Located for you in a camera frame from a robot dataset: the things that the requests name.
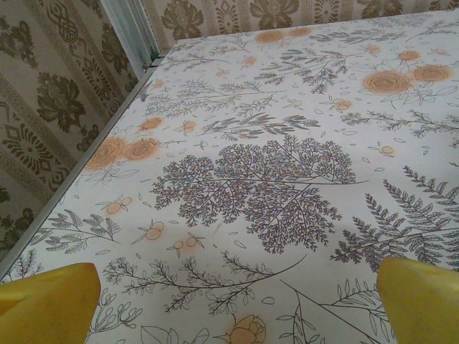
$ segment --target wall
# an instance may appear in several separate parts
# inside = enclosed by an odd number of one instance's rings
[[[183,38],[454,9],[459,0],[143,0],[160,49]]]
[[[98,0],[0,1],[0,260],[136,83]]]

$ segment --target floral tablecloth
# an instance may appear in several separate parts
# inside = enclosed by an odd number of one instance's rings
[[[180,41],[3,282],[94,262],[87,343],[395,343],[381,260],[459,268],[458,85],[459,11]]]

